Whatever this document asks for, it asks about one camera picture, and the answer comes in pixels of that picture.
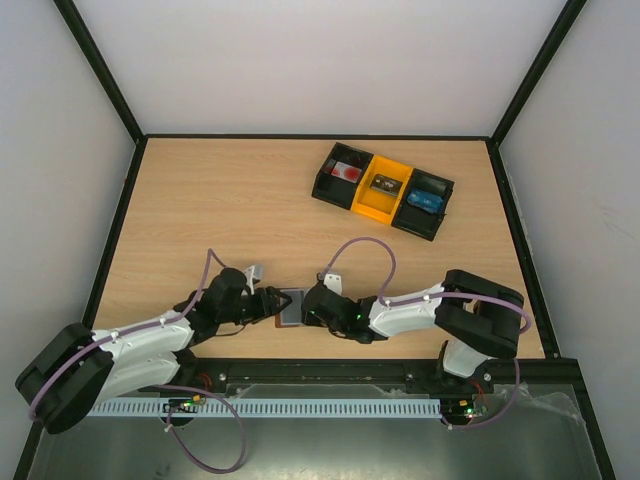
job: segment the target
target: table surface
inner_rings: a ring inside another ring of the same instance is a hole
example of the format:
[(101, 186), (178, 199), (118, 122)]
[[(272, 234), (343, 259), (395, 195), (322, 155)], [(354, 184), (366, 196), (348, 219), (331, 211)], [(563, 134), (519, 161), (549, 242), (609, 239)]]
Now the table surface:
[[(372, 236), (398, 260), (388, 295), (401, 295), (462, 269), (526, 297), (484, 142), (352, 140), (350, 146), (455, 181), (433, 242), (311, 197), (332, 140), (150, 139), (107, 278), (94, 328), (155, 317), (195, 290), (206, 251), (230, 266), (264, 265), (261, 285), (310, 287), (347, 240)], [(389, 273), (373, 243), (349, 247), (335, 264), (343, 294), (375, 294)], [(212, 267), (210, 278), (218, 271)], [(531, 311), (527, 301), (526, 308)], [(224, 325), (219, 333), (237, 329)], [(449, 335), (433, 328), (360, 345), (315, 327), (275, 328), (274, 319), (193, 348), (219, 358), (436, 358)], [(535, 326), (519, 358), (544, 358)]]

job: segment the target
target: black metal frame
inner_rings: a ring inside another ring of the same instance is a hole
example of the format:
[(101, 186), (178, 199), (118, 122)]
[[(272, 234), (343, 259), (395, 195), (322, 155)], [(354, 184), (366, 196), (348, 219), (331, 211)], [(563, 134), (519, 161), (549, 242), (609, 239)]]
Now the black metal frame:
[[(578, 362), (572, 359), (560, 357), (560, 350), (553, 332), (551, 320), (544, 302), (535, 267), (531, 259), (529, 245), (527, 243), (520, 217), (516, 209), (515, 200), (511, 191), (504, 164), (500, 156), (499, 147), (513, 126), (518, 114), (524, 107), (529, 96), (533, 92), (545, 69), (551, 62), (554, 54), (560, 47), (564, 37), (569, 32), (578, 14), (585, 5), (586, 0), (568, 0), (560, 16), (556, 20), (551, 32), (540, 48), (533, 64), (529, 68), (520, 87), (509, 104), (502, 120), (498, 124), (492, 137), (486, 136), (442, 136), (442, 135), (280, 135), (280, 134), (143, 134), (133, 113), (113, 78), (104, 58), (93, 41), (87, 26), (78, 12), (73, 0), (53, 0), (62, 17), (69, 26), (78, 45), (85, 54), (87, 61), (93, 68), (96, 76), (102, 84), (106, 94), (113, 103), (115, 110), (123, 124), (129, 131), (136, 144), (136, 149), (129, 168), (116, 215), (111, 225), (107, 243), (100, 261), (96, 279), (91, 290), (87, 308), (83, 316), (83, 324), (88, 327), (93, 325), (100, 304), (102, 292), (106, 284), (107, 276), (125, 216), (129, 201), (133, 193), (136, 178), (144, 151), (149, 138), (242, 138), (242, 139), (378, 139), (378, 140), (450, 140), (450, 141), (483, 141), (491, 159), (491, 165), (496, 177), (498, 190), (502, 199), (505, 215), (511, 230), (516, 253), (520, 262), (529, 300), (533, 308), (538, 331), (545, 353), (544, 360), (523, 360), (521, 375), (523, 381), (531, 384), (570, 384), (573, 386), (580, 411), (587, 423), (587, 430), (596, 455), (596, 461), (600, 467), (602, 478), (614, 479), (614, 472), (607, 454), (598, 423), (589, 400)], [(210, 372), (212, 378), (219, 378), (224, 374), (225, 380), (221, 382), (228, 385), (238, 379), (246, 382), (245, 377), (250, 377), (256, 383), (312, 383), (313, 378), (322, 377), (322, 380), (335, 381), (336, 375), (348, 381), (354, 378), (366, 377), (368, 382), (374, 384), (400, 384), (409, 391), (416, 391), (421, 385), (422, 372), (432, 371), (436, 360), (250, 360), (250, 359), (203, 359), (200, 361), (204, 368)], [(488, 372), (493, 377), (494, 383), (510, 383), (513, 379), (513, 363), (492, 361), (487, 365)], [(26, 479), (33, 463), (37, 446), (42, 434), (42, 427), (34, 424), (31, 428), (25, 448), (16, 469), (14, 479)]]

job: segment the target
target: white wall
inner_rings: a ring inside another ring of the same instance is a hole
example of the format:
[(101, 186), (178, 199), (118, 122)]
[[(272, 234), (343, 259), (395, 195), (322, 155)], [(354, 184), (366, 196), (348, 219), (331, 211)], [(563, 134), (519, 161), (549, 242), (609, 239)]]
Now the white wall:
[(502, 151), (562, 353), (640, 477), (640, 3), (587, 3)]
[(0, 2), (0, 478), (31, 426), (15, 379), (81, 319), (132, 152), (53, 2)]
[(146, 132), (490, 135), (565, 0), (76, 0)]

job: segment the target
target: wooden table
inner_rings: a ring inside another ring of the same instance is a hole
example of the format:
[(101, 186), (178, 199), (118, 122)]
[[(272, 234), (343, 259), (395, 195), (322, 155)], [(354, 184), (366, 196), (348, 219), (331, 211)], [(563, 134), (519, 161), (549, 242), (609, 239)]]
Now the wooden table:
[[(344, 242), (368, 235), (387, 242), (396, 254), (398, 270), (388, 295), (430, 287), (454, 268), (526, 293), (484, 142), (345, 143), (455, 181), (434, 242), (312, 198), (331, 140), (150, 139), (94, 328), (145, 320), (186, 299), (199, 282), (209, 247), (239, 269), (262, 263), (262, 285), (308, 287)], [(361, 243), (347, 249), (335, 269), (342, 274), (343, 293), (356, 298), (377, 292), (389, 266), (381, 247)], [(210, 278), (217, 271), (213, 266)], [(236, 328), (225, 325), (220, 333)], [(267, 319), (240, 335), (213, 338), (194, 352), (235, 358), (436, 358), (448, 337), (433, 328), (360, 345), (321, 328), (275, 328)], [(535, 326), (520, 338), (518, 356), (544, 358)]]

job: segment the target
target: blue package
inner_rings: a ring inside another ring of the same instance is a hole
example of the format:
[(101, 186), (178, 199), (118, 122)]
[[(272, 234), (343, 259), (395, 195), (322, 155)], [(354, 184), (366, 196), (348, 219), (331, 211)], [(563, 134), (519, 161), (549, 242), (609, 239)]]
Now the blue package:
[(428, 213), (440, 213), (440, 210), (442, 210), (442, 198), (417, 188), (409, 192), (407, 202), (409, 205), (421, 208)]

